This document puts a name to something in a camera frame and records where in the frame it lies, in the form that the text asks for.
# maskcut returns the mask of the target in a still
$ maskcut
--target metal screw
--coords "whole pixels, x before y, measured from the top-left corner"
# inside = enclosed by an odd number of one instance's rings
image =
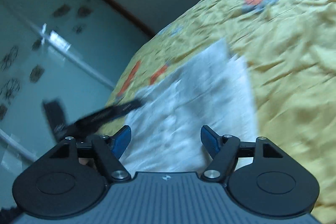
[[[206,170],[203,174],[208,179],[216,179],[221,175],[217,170]]]
[[[112,172],[111,176],[114,179],[125,179],[128,176],[128,173],[124,170],[117,170]]]

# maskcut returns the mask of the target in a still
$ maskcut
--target ribbed surface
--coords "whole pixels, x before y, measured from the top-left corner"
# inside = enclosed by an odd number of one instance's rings
[[[19,224],[317,224],[310,215],[269,220],[251,215],[234,204],[221,185],[201,181],[195,173],[139,173],[111,187],[91,211],[72,219],[41,220],[23,216]]]

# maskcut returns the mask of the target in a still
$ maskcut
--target yellow fabric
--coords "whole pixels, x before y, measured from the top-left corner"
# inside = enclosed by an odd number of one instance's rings
[[[266,136],[312,172],[320,183],[313,215],[336,222],[336,0],[279,0],[262,13],[242,14],[244,0],[202,0],[144,45],[121,76],[142,64],[125,97],[149,84],[166,62],[162,80],[213,42],[225,37],[244,55],[259,123]],[[119,119],[101,131],[113,134]]]

